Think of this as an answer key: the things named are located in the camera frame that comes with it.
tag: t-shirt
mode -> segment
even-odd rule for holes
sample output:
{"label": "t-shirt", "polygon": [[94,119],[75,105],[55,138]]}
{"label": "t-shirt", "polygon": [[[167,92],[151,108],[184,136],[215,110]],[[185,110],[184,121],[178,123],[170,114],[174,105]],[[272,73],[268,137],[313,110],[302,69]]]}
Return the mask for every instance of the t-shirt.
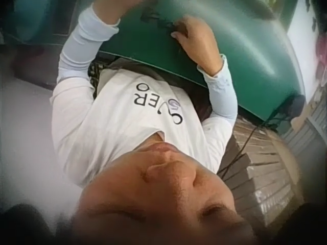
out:
{"label": "t-shirt", "polygon": [[232,134],[222,117],[202,124],[181,88],[120,69],[93,98],[85,78],[68,78],[54,92],[52,134],[58,160],[76,184],[87,185],[149,136],[163,140],[216,173]]}

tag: floor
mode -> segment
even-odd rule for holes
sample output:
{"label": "floor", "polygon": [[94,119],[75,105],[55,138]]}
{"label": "floor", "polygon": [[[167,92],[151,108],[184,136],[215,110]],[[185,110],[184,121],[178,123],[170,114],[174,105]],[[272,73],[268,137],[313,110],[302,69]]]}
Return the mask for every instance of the floor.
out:
{"label": "floor", "polygon": [[81,189],[56,164],[52,92],[15,79],[3,64],[1,68],[1,210],[32,204],[54,230],[61,215],[73,212]]}

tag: white wall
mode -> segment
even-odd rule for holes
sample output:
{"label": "white wall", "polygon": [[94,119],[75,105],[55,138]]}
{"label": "white wall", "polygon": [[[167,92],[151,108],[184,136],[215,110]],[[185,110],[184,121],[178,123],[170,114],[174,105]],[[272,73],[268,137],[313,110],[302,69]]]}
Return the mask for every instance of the white wall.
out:
{"label": "white wall", "polygon": [[296,53],[301,69],[307,103],[312,99],[319,83],[316,81],[318,58],[316,57],[316,43],[318,26],[312,30],[315,13],[311,5],[307,12],[305,0],[298,0],[288,36]]}
{"label": "white wall", "polygon": [[51,140],[51,91],[5,78],[1,83],[1,208],[33,204],[53,229],[70,213],[80,188],[56,163]]}

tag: black cable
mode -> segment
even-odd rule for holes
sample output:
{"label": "black cable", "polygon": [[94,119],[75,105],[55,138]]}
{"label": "black cable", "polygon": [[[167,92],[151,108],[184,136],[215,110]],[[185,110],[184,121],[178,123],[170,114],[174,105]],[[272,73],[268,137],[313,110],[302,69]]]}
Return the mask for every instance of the black cable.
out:
{"label": "black cable", "polygon": [[278,120],[278,121],[277,121],[276,123],[274,123],[274,124],[280,123],[280,122],[282,122],[282,121],[289,121],[289,120],[287,120],[287,117],[284,117],[284,118],[272,118],[272,119],[269,118],[268,120],[264,121],[262,124],[256,126],[256,127],[252,130],[250,136],[249,136],[249,137],[247,138],[247,140],[245,141],[243,147],[240,149],[240,151],[236,154],[236,156],[234,157],[234,159],[231,161],[231,163],[230,163],[229,165],[227,165],[226,167],[224,167],[223,169],[221,169],[221,170],[218,171],[218,174],[221,174],[222,172],[225,171],[224,174],[223,174],[222,177],[221,177],[222,180],[224,179],[224,177],[226,176],[226,174],[228,173],[228,171],[230,170],[230,168],[231,168],[231,167],[232,167],[236,162],[238,162],[238,161],[239,161],[239,160],[244,156],[244,154],[242,154],[242,152],[244,151],[245,147],[246,147],[247,144],[249,143],[250,139],[252,138],[252,136],[253,136],[253,134],[256,132],[256,130],[257,130],[257,129],[260,129],[260,128],[263,128],[263,127],[265,127],[265,126],[268,126],[269,123],[270,123],[271,121],[273,121],[273,120]]}

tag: mouth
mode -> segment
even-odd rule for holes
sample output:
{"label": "mouth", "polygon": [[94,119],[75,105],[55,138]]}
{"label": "mouth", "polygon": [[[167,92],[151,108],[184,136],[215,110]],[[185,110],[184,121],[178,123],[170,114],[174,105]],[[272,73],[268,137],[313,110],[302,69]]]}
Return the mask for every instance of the mouth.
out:
{"label": "mouth", "polygon": [[147,151],[154,151],[154,152],[179,152],[179,150],[173,146],[172,144],[160,142],[148,146],[144,149],[145,152]]}

